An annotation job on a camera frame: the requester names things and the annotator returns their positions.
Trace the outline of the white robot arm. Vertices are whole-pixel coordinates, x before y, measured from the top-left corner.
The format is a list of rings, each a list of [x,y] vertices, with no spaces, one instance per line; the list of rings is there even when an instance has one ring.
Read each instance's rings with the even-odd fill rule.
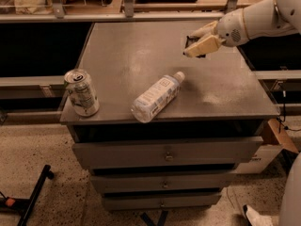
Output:
[[[301,0],[262,0],[225,14],[190,37],[195,41],[183,53],[200,57],[235,47],[258,37],[281,37],[301,32]],[[280,207],[278,226],[301,226],[301,154],[292,164]]]

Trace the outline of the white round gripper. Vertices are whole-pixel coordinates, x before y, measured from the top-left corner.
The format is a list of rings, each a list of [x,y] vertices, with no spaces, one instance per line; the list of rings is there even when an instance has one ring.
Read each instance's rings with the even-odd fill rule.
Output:
[[[249,41],[244,10],[236,9],[224,15],[219,21],[213,21],[190,34],[190,38],[198,41],[184,48],[187,57],[198,57],[216,52],[221,45],[236,47]]]

